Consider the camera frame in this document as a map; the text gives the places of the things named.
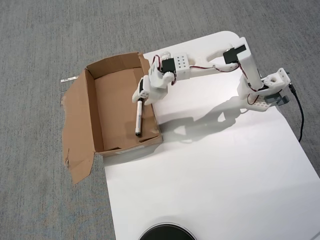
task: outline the carpet floor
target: carpet floor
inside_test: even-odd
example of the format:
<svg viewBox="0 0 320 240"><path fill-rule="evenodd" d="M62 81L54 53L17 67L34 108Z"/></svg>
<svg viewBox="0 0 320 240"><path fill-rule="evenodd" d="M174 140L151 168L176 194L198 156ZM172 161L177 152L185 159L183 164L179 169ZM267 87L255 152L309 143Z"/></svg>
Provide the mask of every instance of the carpet floor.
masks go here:
<svg viewBox="0 0 320 240"><path fill-rule="evenodd" d="M320 174L319 0L1 0L0 239L114 240L103 159L73 186L62 161L60 79L87 64L232 31L266 76L289 71L301 145ZM299 135L291 102L281 111Z"/></svg>

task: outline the cardboard box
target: cardboard box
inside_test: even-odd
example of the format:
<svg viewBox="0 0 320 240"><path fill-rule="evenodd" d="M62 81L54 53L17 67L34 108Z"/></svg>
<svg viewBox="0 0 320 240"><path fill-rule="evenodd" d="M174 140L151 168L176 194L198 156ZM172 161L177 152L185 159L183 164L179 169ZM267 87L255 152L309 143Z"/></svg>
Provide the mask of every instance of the cardboard box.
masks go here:
<svg viewBox="0 0 320 240"><path fill-rule="evenodd" d="M132 95L149 62L133 52L88 65L62 98L63 159L74 184L89 176L95 153L121 154L162 142L151 105L142 113L142 137L135 135L137 104Z"/></svg>

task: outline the marker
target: marker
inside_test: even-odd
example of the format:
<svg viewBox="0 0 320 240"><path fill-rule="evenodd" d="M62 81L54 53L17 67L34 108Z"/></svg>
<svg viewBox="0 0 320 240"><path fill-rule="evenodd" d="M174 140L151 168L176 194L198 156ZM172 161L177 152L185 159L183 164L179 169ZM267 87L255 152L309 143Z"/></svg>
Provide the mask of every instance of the marker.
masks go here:
<svg viewBox="0 0 320 240"><path fill-rule="evenodd" d="M141 124L142 124L142 107L143 107L143 98L139 98L137 101L136 108L136 121L135 121L135 135L141 137Z"/></svg>

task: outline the black round object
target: black round object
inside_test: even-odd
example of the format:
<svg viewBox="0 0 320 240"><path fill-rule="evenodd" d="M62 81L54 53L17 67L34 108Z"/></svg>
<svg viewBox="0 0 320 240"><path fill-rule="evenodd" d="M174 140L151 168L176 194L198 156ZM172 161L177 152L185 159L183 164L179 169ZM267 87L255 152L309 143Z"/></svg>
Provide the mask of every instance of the black round object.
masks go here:
<svg viewBox="0 0 320 240"><path fill-rule="evenodd" d="M195 237L181 226L163 223L151 227L139 240L196 240Z"/></svg>

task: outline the white robotic arm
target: white robotic arm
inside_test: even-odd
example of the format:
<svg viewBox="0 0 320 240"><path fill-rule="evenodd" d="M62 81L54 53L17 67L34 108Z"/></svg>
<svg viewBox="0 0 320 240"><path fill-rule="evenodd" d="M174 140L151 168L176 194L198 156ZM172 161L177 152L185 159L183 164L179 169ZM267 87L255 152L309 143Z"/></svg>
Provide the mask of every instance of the white robotic arm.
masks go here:
<svg viewBox="0 0 320 240"><path fill-rule="evenodd" d="M222 57L225 64L213 64L211 60ZM270 106L286 104L288 98L279 92L290 84L290 78L283 68L276 73L261 78L248 43L244 37L236 44L227 44L207 58L199 58L179 53L171 56L169 52L155 55L149 69L139 82L132 101L146 99L146 105L163 99L168 93L168 84L218 73L229 73L241 69L242 75L237 88L243 107L251 110L265 111Z"/></svg>

